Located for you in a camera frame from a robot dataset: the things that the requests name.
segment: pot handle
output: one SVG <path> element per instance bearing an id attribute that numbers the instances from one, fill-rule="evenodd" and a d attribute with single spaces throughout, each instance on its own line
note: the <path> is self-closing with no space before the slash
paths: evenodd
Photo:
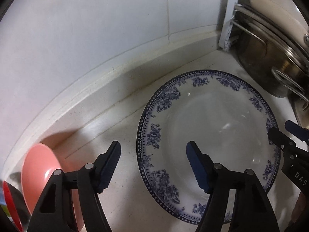
<path id="1" fill-rule="evenodd" d="M 247 34 L 249 34 L 250 36 L 255 37 L 257 40 L 259 40 L 264 45 L 265 48 L 267 48 L 267 44 L 264 40 L 259 38 L 257 35 L 253 34 L 251 31 L 247 30 L 245 27 L 241 26 L 234 19 L 231 19 L 231 23 L 234 24 L 235 26 L 237 26 L 238 28 L 240 28 L 241 30 L 243 30 L 244 32 L 246 32 Z"/>
<path id="2" fill-rule="evenodd" d="M 288 88 L 290 91 L 296 93 L 303 100 L 305 100 L 305 104 L 302 106 L 302 109 L 305 111 L 309 106 L 309 99 L 305 96 L 305 90 L 298 83 L 296 83 L 290 76 L 281 72 L 276 67 L 272 67 L 271 72 L 280 84 Z"/>

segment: white countertop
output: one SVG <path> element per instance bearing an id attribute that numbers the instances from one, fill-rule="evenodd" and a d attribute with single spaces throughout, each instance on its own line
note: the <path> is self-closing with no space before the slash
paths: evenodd
<path id="1" fill-rule="evenodd" d="M 216 69 L 234 74 L 251 84 L 266 100 L 271 107 L 278 122 L 279 129 L 285 132 L 284 123 L 290 119 L 296 122 L 292 107 L 287 98 L 275 98 L 262 89 L 238 64 L 236 59 L 223 51 L 214 51 L 179 69 L 160 78 L 146 88 L 142 88 L 130 97 L 124 99 L 118 105 L 119 111 L 126 111 L 128 104 L 134 101 L 142 101 L 144 105 L 153 93 L 166 81 L 181 73 L 197 69 Z M 152 198 L 146 189 L 136 159 L 136 132 L 140 116 L 144 107 L 136 111 L 108 129 L 100 131 L 100 123 L 105 121 L 104 114 L 98 116 L 93 122 L 86 125 L 82 132 L 63 143 L 56 153 L 66 157 L 66 161 L 80 168 L 96 157 L 104 153 L 113 140 L 121 144 L 121 157 L 112 177 L 109 187 L 99 195 L 106 218 L 113 232 L 123 231 L 195 231 L 197 226 L 182 222 L 164 211 Z M 307 150 L 307 145 L 289 134 L 300 148 Z M 68 146 L 79 146 L 73 154 L 65 154 Z M 268 193 L 268 198 L 275 211 L 280 230 L 283 231 L 290 221 L 291 212 L 297 200 L 298 188 L 279 169 L 277 178 Z M 229 225 L 223 226 L 223 231 L 228 231 Z"/>

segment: plate rim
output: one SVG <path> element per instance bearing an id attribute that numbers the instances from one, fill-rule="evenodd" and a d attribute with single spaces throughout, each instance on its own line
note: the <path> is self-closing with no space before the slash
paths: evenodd
<path id="1" fill-rule="evenodd" d="M 195 74 L 195 73 L 211 73 L 211 72 L 227 75 L 227 76 L 232 77 L 232 78 L 242 82 L 243 84 L 247 85 L 259 97 L 259 99 L 262 101 L 264 107 L 267 109 L 269 115 L 272 117 L 275 127 L 278 128 L 277 120 L 276 120 L 276 118 L 275 118 L 275 116 L 274 116 L 270 106 L 268 105 L 266 100 L 263 98 L 263 96 L 251 84 L 249 84 L 248 82 L 246 82 L 243 79 L 237 77 L 236 75 L 233 75 L 233 74 L 225 72 L 225 71 L 214 70 L 214 69 L 200 69 L 200 70 L 192 70 L 192 71 L 184 72 L 184 73 L 182 73 L 180 75 L 177 75 L 177 76 L 171 78 L 170 80 L 166 81 L 158 90 L 156 90 L 156 92 L 150 97 L 149 101 L 147 102 L 147 104 L 146 104 L 146 106 L 145 106 L 145 108 L 143 110 L 143 113 L 142 113 L 142 115 L 140 117 L 140 121 L 139 121 L 138 127 L 137 127 L 136 144 L 135 144 L 135 146 L 136 146 L 136 159 L 137 159 L 137 163 L 138 163 L 138 170 L 140 172 L 140 175 L 141 175 L 141 178 L 143 180 L 144 186 L 146 187 L 146 189 L 150 193 L 151 197 L 156 201 L 156 203 L 161 208 L 163 208 L 167 213 L 169 213 L 170 215 L 176 217 L 177 219 L 179 219 L 179 220 L 181 220 L 183 222 L 194 224 L 194 225 L 198 225 L 199 222 L 196 222 L 196 221 L 194 221 L 194 220 L 192 220 L 192 219 L 190 219 L 188 217 L 185 217 L 185 216 L 181 217 L 181 215 L 179 215 L 177 212 L 172 212 L 172 210 L 168 206 L 166 206 L 165 203 L 163 203 L 163 202 L 162 202 L 162 204 L 160 204 L 155 199 L 155 196 L 154 196 L 154 193 L 153 193 L 152 189 L 148 188 L 146 186 L 146 183 L 149 183 L 149 182 L 146 179 L 143 178 L 144 171 L 143 171 L 143 168 L 140 166 L 140 164 L 142 162 L 142 154 L 141 154 L 142 146 L 140 145 L 140 147 L 138 147 L 138 144 L 141 141 L 141 139 L 139 138 L 138 134 L 139 134 L 139 128 L 143 127 L 143 125 L 144 125 L 144 120 L 146 120 L 147 113 L 150 110 L 149 107 L 151 107 L 151 105 L 155 102 L 155 100 L 153 100 L 153 98 L 157 97 L 160 94 L 160 92 L 162 92 L 163 88 L 167 87 L 169 84 L 171 84 L 173 81 L 177 80 L 178 78 L 186 77 L 188 75 L 192 75 L 192 74 Z M 279 150 L 278 158 L 277 158 L 278 162 L 277 162 L 277 165 L 276 165 L 273 177 L 271 179 L 271 182 L 268 185 L 267 189 L 265 190 L 266 194 L 268 194 L 268 192 L 270 191 L 271 187 L 273 186 L 273 183 L 274 183 L 274 181 L 275 181 L 275 179 L 277 177 L 278 171 L 279 171 L 279 166 L 280 166 L 280 162 L 281 162 L 281 150 L 280 149 L 278 149 L 278 150 Z"/>

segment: tile grout line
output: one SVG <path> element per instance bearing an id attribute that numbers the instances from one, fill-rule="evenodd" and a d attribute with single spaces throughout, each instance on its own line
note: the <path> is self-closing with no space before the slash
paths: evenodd
<path id="1" fill-rule="evenodd" d="M 215 64 L 215 63 L 212 63 L 211 65 L 207 66 L 206 69 L 209 69 L 209 68 L 210 68 L 212 65 L 214 65 L 214 64 Z M 91 140 L 89 140 L 88 142 L 86 142 L 84 145 L 82 145 L 81 147 L 79 147 L 79 148 L 76 149 L 75 151 L 71 152 L 69 155 L 67 155 L 67 156 L 65 157 L 65 159 L 67 159 L 68 157 L 70 157 L 71 155 L 73 155 L 74 153 L 76 153 L 78 150 L 80 150 L 81 148 L 83 148 L 85 145 L 87 145 L 87 144 L 89 144 L 90 142 L 92 142 L 95 138 L 97 138 L 97 137 L 100 136 L 101 134 L 107 132 L 109 129 L 113 128 L 115 125 L 117 125 L 117 124 L 119 124 L 120 122 L 122 122 L 124 119 L 128 118 L 129 116 L 133 115 L 134 113 L 136 113 L 136 112 L 139 111 L 140 109 L 144 108 L 146 105 L 147 105 L 147 104 L 145 104 L 145 105 L 143 105 L 142 107 L 140 107 L 139 109 L 135 110 L 134 112 L 132 112 L 131 114 L 129 114 L 128 116 L 126 116 L 125 118 L 123 118 L 122 120 L 120 120 L 118 123 L 114 124 L 113 126 L 109 127 L 108 129 L 104 130 L 103 132 L 98 133 L 94 138 L 92 138 Z"/>
<path id="2" fill-rule="evenodd" d="M 170 14 L 168 9 L 168 0 L 166 0 L 166 12 L 167 12 L 167 36 L 168 36 L 168 43 L 170 43 Z"/>
<path id="3" fill-rule="evenodd" d="M 174 32 L 170 35 L 173 35 L 173 34 L 177 34 L 177 33 L 180 33 L 180 32 L 185 32 L 185 31 L 189 31 L 189 30 L 195 30 L 195 29 L 198 29 L 198 28 L 203 28 L 203 27 L 208 27 L 208 26 L 217 26 L 218 24 L 211 24 L 211 25 L 204 25 L 204 26 L 198 26 L 198 27 L 194 27 L 194 28 L 190 28 L 190 29 L 186 29 L 186 30 L 181 30 L 181 31 L 178 31 L 178 32 Z M 208 32 L 204 32 L 204 33 L 210 33 L 210 32 L 215 32 L 217 30 L 213 30 L 213 31 L 208 31 Z"/>
<path id="4" fill-rule="evenodd" d="M 107 63 L 107 62 L 109 62 L 110 60 L 113 60 L 114 58 L 117 58 L 117 57 L 119 57 L 119 56 L 125 54 L 126 52 L 132 51 L 132 50 L 135 49 L 135 48 L 138 48 L 138 47 L 140 47 L 140 46 L 142 46 L 142 45 L 144 45 L 144 44 L 150 43 L 150 42 L 152 42 L 152 41 L 158 40 L 158 39 L 163 38 L 163 37 L 165 37 L 165 36 L 161 36 L 161 37 L 158 37 L 158 38 L 156 38 L 156 39 L 149 40 L 149 41 L 147 41 L 147 42 L 145 42 L 145 43 L 142 43 L 142 44 L 140 44 L 140 45 L 138 45 L 138 46 L 135 46 L 135 47 L 133 47 L 133 48 L 130 48 L 129 50 L 126 50 L 126 51 L 124 51 L 124 52 L 121 52 L 121 53 L 119 53 L 119 54 L 117 54 L 117 55 L 115 55 L 115 56 L 113 56 L 113 57 L 111 57 L 111 58 L 109 58 L 109 59 L 103 61 L 102 63 L 100 63 L 99 65 L 97 65 L 96 67 L 94 67 L 94 68 L 92 68 L 90 71 L 88 71 L 86 74 L 82 75 L 81 77 L 79 77 L 78 79 L 76 79 L 74 82 L 72 82 L 71 84 L 69 84 L 69 85 L 68 85 L 66 88 L 64 88 L 60 93 L 58 93 L 56 96 L 54 96 L 54 97 L 46 104 L 46 106 L 44 106 L 44 107 L 38 112 L 38 114 L 30 121 L 30 123 L 28 123 L 28 125 L 24 128 L 24 130 L 21 132 L 21 134 L 19 135 L 19 137 L 18 137 L 17 140 L 15 141 L 14 145 L 11 147 L 11 150 L 10 150 L 8 156 L 6 157 L 5 162 L 7 161 L 7 158 L 11 155 L 12 149 L 16 146 L 16 144 L 18 143 L 18 141 L 20 140 L 20 138 L 23 136 L 23 134 L 25 133 L 25 131 L 28 129 L 28 127 L 32 124 L 32 122 L 35 121 L 35 119 L 47 108 L 47 106 L 49 106 L 61 93 L 63 93 L 63 92 L 64 92 L 65 90 L 67 90 L 69 87 L 73 86 L 73 84 L 74 84 L 75 82 L 77 82 L 78 80 L 80 80 L 80 79 L 83 78 L 85 75 L 89 74 L 90 72 L 92 72 L 93 70 L 95 70 L 96 68 L 98 68 L 99 66 L 101 66 L 101 65 L 103 65 L 103 64 L 105 64 L 105 63 Z"/>

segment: blue floral pattern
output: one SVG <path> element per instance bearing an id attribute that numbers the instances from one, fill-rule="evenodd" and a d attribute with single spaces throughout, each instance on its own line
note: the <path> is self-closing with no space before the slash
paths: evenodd
<path id="1" fill-rule="evenodd" d="M 141 162 L 141 164 L 143 165 L 143 167 L 146 167 L 146 168 L 153 167 L 153 165 L 150 163 L 150 161 L 151 161 L 151 156 L 152 156 L 152 153 L 149 154 L 149 155 L 143 156 L 143 160 L 142 160 L 142 162 Z"/>
<path id="2" fill-rule="evenodd" d="M 269 131 L 269 129 L 271 129 L 273 127 L 273 123 L 270 122 L 269 118 L 266 118 L 266 130 L 267 132 Z"/>
<path id="3" fill-rule="evenodd" d="M 231 87 L 232 90 L 235 90 L 235 91 L 239 91 L 241 85 L 242 85 L 242 82 L 234 79 L 234 78 L 231 78 L 231 77 L 228 77 L 228 76 L 221 76 L 219 78 L 216 78 L 216 80 L 218 80 L 220 82 L 220 84 L 226 86 L 226 87 Z"/>
<path id="4" fill-rule="evenodd" d="M 179 99 L 181 93 L 173 86 L 162 91 L 160 97 L 157 99 L 157 112 L 164 111 L 172 106 L 172 100 Z"/>
<path id="5" fill-rule="evenodd" d="M 198 203 L 198 205 L 197 205 L 197 204 L 194 204 L 194 205 L 193 205 L 193 209 L 192 209 L 192 213 L 194 213 L 194 214 L 200 214 L 200 216 L 203 216 L 206 207 L 207 207 L 207 204 L 204 204 L 204 205 L 201 204 L 201 203 Z M 232 219 L 231 212 L 228 211 L 228 212 L 225 214 L 224 222 L 229 222 L 229 221 L 231 221 L 231 219 Z"/>
<path id="6" fill-rule="evenodd" d="M 198 206 L 196 204 L 193 205 L 193 209 L 192 209 L 192 213 L 194 214 L 200 214 L 201 216 L 203 216 L 204 211 L 206 209 L 207 204 L 200 204 L 198 203 Z"/>
<path id="7" fill-rule="evenodd" d="M 187 84 L 188 82 L 186 81 L 185 78 L 178 78 L 176 84 L 178 84 L 178 86 L 181 86 L 182 84 Z"/>
<path id="8" fill-rule="evenodd" d="M 259 112 L 263 110 L 263 107 L 260 105 L 260 102 L 256 97 L 250 98 L 249 100 Z"/>
<path id="9" fill-rule="evenodd" d="M 203 86 L 209 83 L 209 80 L 206 77 L 205 78 L 196 77 L 196 78 L 193 78 L 192 81 L 193 81 L 192 83 L 193 87 L 196 87 L 196 86 L 200 87 L 200 86 Z"/>
<path id="10" fill-rule="evenodd" d="M 224 221 L 230 222 L 231 220 L 232 220 L 232 215 L 231 215 L 231 212 L 229 211 L 225 214 Z"/>
<path id="11" fill-rule="evenodd" d="M 180 203 L 178 189 L 175 185 L 170 185 L 170 176 L 165 169 L 153 171 L 150 179 L 153 189 L 163 201 Z"/>
<path id="12" fill-rule="evenodd" d="M 154 148 L 160 148 L 158 142 L 161 141 L 161 128 L 159 124 L 151 124 L 151 131 L 147 134 L 147 146 L 152 145 Z"/>
<path id="13" fill-rule="evenodd" d="M 270 160 L 267 161 L 268 165 L 266 166 L 263 173 L 263 180 L 268 180 L 270 174 L 274 172 L 275 164 L 272 164 Z"/>
<path id="14" fill-rule="evenodd" d="M 265 131 L 268 131 L 273 126 L 277 127 L 275 117 L 262 96 L 243 80 L 225 72 L 215 70 L 188 72 L 168 81 L 152 96 L 141 117 L 136 141 L 141 176 L 152 197 L 164 210 L 184 222 L 196 225 L 205 211 L 206 204 L 203 204 L 203 200 L 192 199 L 189 203 L 188 200 L 184 201 L 180 188 L 177 188 L 177 184 L 174 185 L 174 178 L 168 174 L 168 171 L 162 169 L 166 167 L 161 156 L 159 156 L 161 154 L 160 150 L 165 148 L 162 142 L 163 136 L 161 136 L 163 134 L 161 128 L 165 128 L 165 126 L 161 121 L 162 116 L 165 116 L 163 114 L 169 115 L 173 113 L 172 104 L 180 97 L 187 94 L 190 96 L 188 92 L 193 91 L 193 88 L 204 85 L 213 88 L 212 83 L 218 87 L 228 87 L 233 91 L 232 93 L 244 94 L 247 100 L 251 102 L 249 105 L 252 104 L 258 112 L 262 113 L 261 117 L 265 120 Z M 164 113 L 165 110 L 171 107 L 171 110 Z M 280 163 L 280 149 L 274 144 L 270 145 L 273 148 L 273 157 L 269 158 L 268 161 L 264 161 L 266 168 L 261 176 L 266 181 L 263 182 L 263 188 L 266 192 L 275 179 Z M 232 210 L 232 202 L 229 201 L 224 222 L 231 220 Z"/>

